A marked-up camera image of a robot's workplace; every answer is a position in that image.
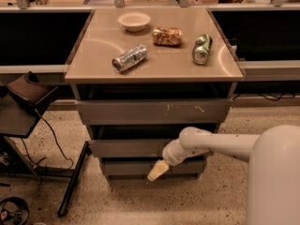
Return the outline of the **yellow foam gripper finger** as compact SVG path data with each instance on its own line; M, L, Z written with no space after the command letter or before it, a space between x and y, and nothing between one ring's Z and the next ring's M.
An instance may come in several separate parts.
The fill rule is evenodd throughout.
M162 174L168 171L170 168L169 163L165 160L158 160L150 173L147 175L149 181L153 182L157 180Z

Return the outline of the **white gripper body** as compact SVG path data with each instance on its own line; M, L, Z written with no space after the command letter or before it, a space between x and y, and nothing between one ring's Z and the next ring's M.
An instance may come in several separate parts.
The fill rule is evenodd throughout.
M171 166L177 166L187 158L211 153L212 150L207 144L202 144L197 141L187 141L176 139L169 142L162 151L162 157Z

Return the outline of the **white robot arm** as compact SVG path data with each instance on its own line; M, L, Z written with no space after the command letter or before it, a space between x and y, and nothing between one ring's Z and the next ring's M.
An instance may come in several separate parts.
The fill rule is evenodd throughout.
M148 179L206 152L248 164L246 225L300 225L300 127L281 125L260 135L186 127L165 146Z

